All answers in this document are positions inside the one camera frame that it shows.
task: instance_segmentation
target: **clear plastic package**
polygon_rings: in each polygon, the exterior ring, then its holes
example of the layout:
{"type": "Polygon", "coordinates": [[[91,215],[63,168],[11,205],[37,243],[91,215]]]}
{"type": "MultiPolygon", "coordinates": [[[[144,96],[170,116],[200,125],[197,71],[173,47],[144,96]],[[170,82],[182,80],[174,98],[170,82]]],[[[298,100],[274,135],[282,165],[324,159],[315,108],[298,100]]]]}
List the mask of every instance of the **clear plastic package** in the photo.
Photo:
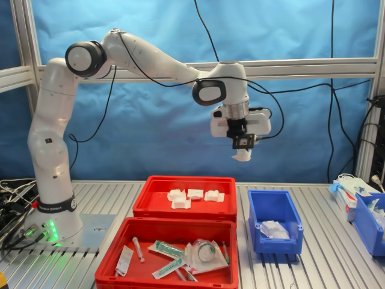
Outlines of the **clear plastic package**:
{"type": "Polygon", "coordinates": [[[228,263],[217,242],[198,239],[193,244],[189,266],[195,275],[225,268],[228,263]]]}
{"type": "Polygon", "coordinates": [[[170,245],[166,242],[156,240],[153,245],[149,247],[149,250],[159,252],[163,255],[169,256],[170,258],[177,259],[184,256],[185,251],[181,248],[170,245]]]}
{"type": "Polygon", "coordinates": [[[175,259],[163,268],[160,268],[158,271],[152,273],[152,276],[154,276],[155,279],[161,279],[164,276],[170,274],[171,272],[174,272],[176,269],[181,268],[184,264],[186,264],[186,261],[184,261],[182,258],[175,259]]]}

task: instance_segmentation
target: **green led light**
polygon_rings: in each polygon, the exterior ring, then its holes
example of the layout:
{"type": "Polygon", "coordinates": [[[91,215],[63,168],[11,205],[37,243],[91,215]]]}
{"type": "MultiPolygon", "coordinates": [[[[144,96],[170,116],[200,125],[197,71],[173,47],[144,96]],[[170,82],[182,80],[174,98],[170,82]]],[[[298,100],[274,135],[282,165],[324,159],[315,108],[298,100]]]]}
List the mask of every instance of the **green led light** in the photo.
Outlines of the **green led light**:
{"type": "Polygon", "coordinates": [[[54,237],[51,239],[51,241],[56,241],[57,239],[59,239],[59,235],[57,234],[55,223],[54,221],[50,220],[49,224],[51,225],[51,230],[52,230],[52,233],[54,234],[54,237]]]}

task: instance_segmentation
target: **red plastic bin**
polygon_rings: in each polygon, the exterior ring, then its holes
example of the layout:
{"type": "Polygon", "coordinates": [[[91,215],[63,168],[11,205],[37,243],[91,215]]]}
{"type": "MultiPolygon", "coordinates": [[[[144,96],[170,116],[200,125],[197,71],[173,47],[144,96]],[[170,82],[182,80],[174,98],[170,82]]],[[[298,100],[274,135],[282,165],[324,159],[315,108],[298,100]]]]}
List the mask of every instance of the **red plastic bin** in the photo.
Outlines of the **red plastic bin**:
{"type": "Polygon", "coordinates": [[[236,228],[233,222],[212,220],[175,220],[156,218],[127,218],[123,221],[112,241],[99,268],[95,273],[98,289],[208,289],[238,288],[238,258],[236,249],[236,228]],[[137,237],[143,251],[144,263],[135,252],[132,238],[137,237]],[[148,250],[156,240],[166,241],[174,246],[184,248],[188,242],[196,239],[222,241],[228,246],[230,266],[212,272],[195,275],[198,282],[181,281],[175,272],[155,279],[152,273],[172,261],[171,258],[148,250]],[[123,246],[134,251],[126,276],[115,277],[123,246]]]}
{"type": "Polygon", "coordinates": [[[134,217],[190,220],[229,220],[236,223],[236,190],[233,178],[207,176],[150,176],[135,205],[134,217]],[[218,190],[223,202],[193,200],[190,209],[172,209],[167,193],[174,189],[218,190]]]}

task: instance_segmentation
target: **blue curtain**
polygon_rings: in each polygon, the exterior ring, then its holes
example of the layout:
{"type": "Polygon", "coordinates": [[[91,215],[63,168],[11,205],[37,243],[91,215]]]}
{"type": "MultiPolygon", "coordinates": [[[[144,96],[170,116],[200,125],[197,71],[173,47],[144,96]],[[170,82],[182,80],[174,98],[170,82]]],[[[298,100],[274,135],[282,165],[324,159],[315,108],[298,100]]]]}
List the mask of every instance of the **blue curtain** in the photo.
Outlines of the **blue curtain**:
{"type": "MultiPolygon", "coordinates": [[[[152,0],[98,2],[33,1],[43,64],[63,57],[77,41],[102,40],[119,27],[142,37],[183,62],[215,61],[194,1],[152,0]]],[[[330,56],[331,1],[203,1],[198,0],[220,60],[327,58],[330,56]]],[[[336,1],[334,56],[372,57],[379,0],[336,1]]],[[[336,88],[365,79],[336,79],[336,88]]],[[[297,89],[329,79],[259,81],[268,90],[297,89]]],[[[108,84],[80,85],[65,141],[73,160],[76,145],[67,137],[89,138],[105,109],[108,84]]],[[[343,123],[355,140],[363,120],[369,83],[339,90],[343,123]]],[[[250,91],[252,106],[273,111],[272,134],[282,123],[277,104],[268,95],[250,91]]],[[[330,89],[317,87],[276,95],[285,113],[285,127],[273,139],[261,141],[252,160],[239,163],[231,141],[209,131],[212,107],[200,107],[189,87],[157,84],[114,84],[106,119],[88,143],[79,145],[74,179],[146,179],[149,175],[233,176],[237,181],[326,182],[331,152],[327,132],[330,89]]],[[[333,105],[331,131],[334,178],[353,150],[339,126],[333,105]]],[[[30,159],[20,173],[32,175],[30,159]]]]}
{"type": "MultiPolygon", "coordinates": [[[[0,1],[0,70],[20,66],[9,1],[0,1]]],[[[0,93],[0,179],[33,176],[26,140],[31,113],[25,88],[0,93]]]]}

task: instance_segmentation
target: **syringe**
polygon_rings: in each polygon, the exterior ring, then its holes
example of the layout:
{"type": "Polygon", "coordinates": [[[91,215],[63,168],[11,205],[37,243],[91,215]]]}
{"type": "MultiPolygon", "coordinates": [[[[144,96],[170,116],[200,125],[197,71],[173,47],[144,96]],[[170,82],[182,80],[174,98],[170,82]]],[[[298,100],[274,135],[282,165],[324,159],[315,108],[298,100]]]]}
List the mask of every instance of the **syringe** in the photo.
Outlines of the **syringe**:
{"type": "Polygon", "coordinates": [[[144,262],[143,253],[142,253],[142,250],[140,249],[138,238],[134,237],[132,238],[132,241],[134,242],[134,246],[135,246],[135,249],[137,250],[137,254],[140,259],[140,262],[143,263],[144,262]]]}

